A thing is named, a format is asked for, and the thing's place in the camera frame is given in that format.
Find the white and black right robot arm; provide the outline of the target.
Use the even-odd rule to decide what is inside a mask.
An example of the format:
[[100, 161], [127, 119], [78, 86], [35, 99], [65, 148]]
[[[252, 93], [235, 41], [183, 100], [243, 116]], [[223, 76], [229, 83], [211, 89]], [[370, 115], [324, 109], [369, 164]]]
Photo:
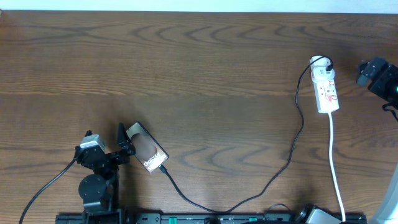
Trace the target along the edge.
[[[361, 86], [386, 101], [382, 110], [390, 112], [397, 119], [397, 67], [383, 58], [375, 57], [359, 65], [359, 77], [356, 81]], [[332, 112], [340, 108], [335, 87], [335, 71], [333, 61], [327, 56], [313, 56], [304, 72], [310, 70], [313, 82], [317, 110], [327, 114], [329, 119], [330, 140], [328, 146], [328, 160], [331, 178], [335, 189], [341, 215], [334, 216], [320, 208], [309, 205], [295, 218], [296, 223], [353, 223], [343, 205], [336, 170], [333, 160], [334, 127]], [[397, 223], [397, 171], [394, 172], [384, 200], [377, 212], [368, 223]]]

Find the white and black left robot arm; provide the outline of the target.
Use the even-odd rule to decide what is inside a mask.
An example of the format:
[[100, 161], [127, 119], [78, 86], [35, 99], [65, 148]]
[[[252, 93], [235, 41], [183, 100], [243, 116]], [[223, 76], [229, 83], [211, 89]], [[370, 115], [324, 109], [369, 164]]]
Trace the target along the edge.
[[105, 152], [105, 143], [99, 135], [86, 132], [75, 148], [76, 163], [91, 169], [79, 184], [83, 199], [83, 223], [129, 223], [130, 214], [119, 206], [119, 166], [128, 164], [136, 153], [122, 123], [118, 127], [116, 152]]

